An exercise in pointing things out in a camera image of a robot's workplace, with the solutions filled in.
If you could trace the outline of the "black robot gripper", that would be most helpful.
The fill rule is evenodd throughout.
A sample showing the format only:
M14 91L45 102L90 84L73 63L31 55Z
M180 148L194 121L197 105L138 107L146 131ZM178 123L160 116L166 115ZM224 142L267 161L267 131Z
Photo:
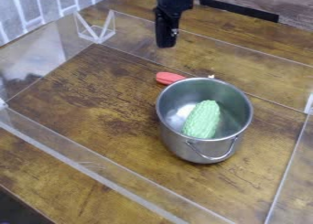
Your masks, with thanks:
M177 45L178 21L182 13L193 9L193 0L157 0L156 40L160 48Z

